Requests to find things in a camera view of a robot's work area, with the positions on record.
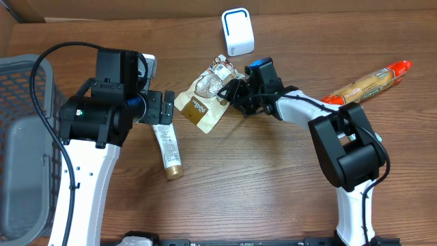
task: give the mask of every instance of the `wood grain surface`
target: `wood grain surface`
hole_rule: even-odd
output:
[[[32,22],[40,22],[41,17],[46,20],[53,17],[94,20],[210,17],[221,16],[226,10],[241,7],[246,8],[251,15],[437,8],[435,0],[7,0],[7,2],[12,4],[13,10],[20,10],[19,14],[23,13],[21,16]]]
[[[414,67],[397,87],[365,102],[392,160],[373,199],[373,225],[403,245],[437,244],[437,11],[254,16],[255,51],[271,56],[285,85],[321,98],[401,59]],[[187,90],[218,54],[226,54],[220,18],[115,20],[16,25],[9,55],[40,54],[65,41],[151,53],[153,90]],[[48,56],[55,81],[71,96],[95,72],[96,51]],[[209,134],[175,110],[185,176],[167,181],[152,128],[135,125],[109,184],[103,239],[129,230],[192,240],[330,236],[335,189],[320,170],[309,132],[267,115],[244,119],[228,109]],[[47,243],[40,239],[36,245]]]
[[[12,30],[17,21],[3,7],[0,8],[0,57],[5,57],[9,48]]]

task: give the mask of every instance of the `tube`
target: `tube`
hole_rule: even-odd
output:
[[[183,176],[184,170],[182,169],[173,123],[168,126],[153,125],[152,127],[161,149],[167,179],[173,180]]]

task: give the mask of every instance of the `wooden table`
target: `wooden table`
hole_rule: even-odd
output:
[[[414,62],[401,85],[363,103],[393,163],[374,193],[373,225],[404,245],[436,244],[437,11],[253,16],[253,29],[255,51],[231,62],[242,72],[271,56],[285,85],[314,98],[392,62]],[[73,40],[154,54],[151,88],[176,94],[226,54],[214,17],[16,25],[9,55],[40,54]],[[66,96],[94,75],[95,59],[96,51],[84,47],[48,56]],[[234,109],[207,135],[177,110],[174,124],[185,176],[166,180],[151,127],[135,125],[111,178],[102,238],[129,230],[192,240],[333,234],[335,189],[308,132],[267,115],[244,119]]]

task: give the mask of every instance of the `gold tube cap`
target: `gold tube cap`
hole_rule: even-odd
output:
[[[174,165],[167,169],[165,169],[165,174],[167,175],[167,179],[173,180],[184,175],[184,170],[181,165]]]

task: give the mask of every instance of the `packaged bread roll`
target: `packaged bread roll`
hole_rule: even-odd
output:
[[[345,105],[375,96],[379,92],[397,85],[412,66],[411,61],[399,61],[373,72],[322,99],[322,102]]]

